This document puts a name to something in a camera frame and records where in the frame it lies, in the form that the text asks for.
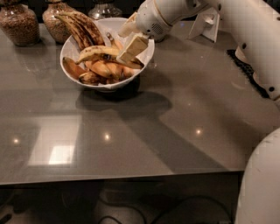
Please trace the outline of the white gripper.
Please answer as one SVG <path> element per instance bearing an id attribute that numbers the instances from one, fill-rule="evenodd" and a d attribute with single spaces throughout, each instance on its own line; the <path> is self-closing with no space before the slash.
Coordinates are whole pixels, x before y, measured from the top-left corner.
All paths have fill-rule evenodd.
<path id="1" fill-rule="evenodd" d="M 149 37 L 163 40 L 171 28 L 161 15 L 157 1 L 145 0 L 118 31 L 120 37 L 127 39 L 116 59 L 122 63 L 132 61 L 148 47 Z"/>

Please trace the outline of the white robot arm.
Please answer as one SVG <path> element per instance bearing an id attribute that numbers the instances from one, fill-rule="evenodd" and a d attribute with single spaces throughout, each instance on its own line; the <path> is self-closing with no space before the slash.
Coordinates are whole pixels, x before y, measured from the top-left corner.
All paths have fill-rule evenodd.
<path id="1" fill-rule="evenodd" d="M 275 103 L 280 97 L 279 13 L 263 0 L 146 0 L 119 31 L 160 40 L 180 19 L 214 8 Z M 241 182 L 234 224 L 280 224 L 280 131 L 251 154 Z"/>

